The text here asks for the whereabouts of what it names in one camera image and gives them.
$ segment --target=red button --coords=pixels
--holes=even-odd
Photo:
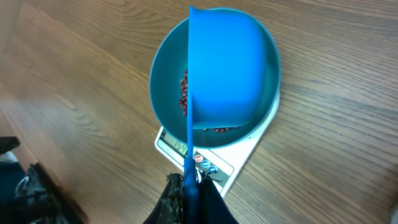
[[[196,156],[195,156],[195,161],[196,161],[196,162],[201,162],[201,161],[203,161],[203,156],[201,156],[201,155],[196,155]]]

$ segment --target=red beans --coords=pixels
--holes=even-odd
[[[181,99],[178,101],[180,103],[180,106],[182,108],[182,114],[184,116],[187,115],[187,95],[188,95],[188,70],[184,71],[184,77],[180,80],[180,86],[181,86]],[[213,131],[215,132],[220,132],[224,133],[226,131],[229,131],[231,129],[237,129],[238,127],[234,128],[213,128]]]

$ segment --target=scale button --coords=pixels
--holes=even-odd
[[[212,173],[215,173],[218,171],[218,168],[217,168],[217,166],[211,166],[211,167],[209,167],[209,171]]]
[[[210,166],[210,162],[209,162],[209,161],[203,161],[200,165],[201,165],[203,168],[207,168],[207,167]]]
[[[195,161],[196,161],[196,162],[201,162],[201,161],[203,161],[203,156],[201,156],[201,155],[195,155]]]

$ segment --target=white kitchen scale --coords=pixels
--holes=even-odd
[[[194,147],[194,159],[197,170],[215,169],[217,173],[210,177],[221,182],[214,182],[218,192],[224,197],[243,168],[243,165],[256,148],[262,135],[274,119],[279,106],[280,94],[272,104],[272,109],[262,124],[245,139],[230,146],[217,149],[203,149]],[[172,161],[180,170],[184,170],[184,157],[187,155],[187,146],[176,140],[161,127],[155,140],[155,147],[166,158]]]

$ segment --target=blue silicone spatula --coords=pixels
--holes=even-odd
[[[199,199],[193,130],[246,124],[259,107],[265,70],[264,37],[253,18],[238,11],[190,7],[188,152],[184,160],[184,189],[190,207],[188,217],[195,219]]]

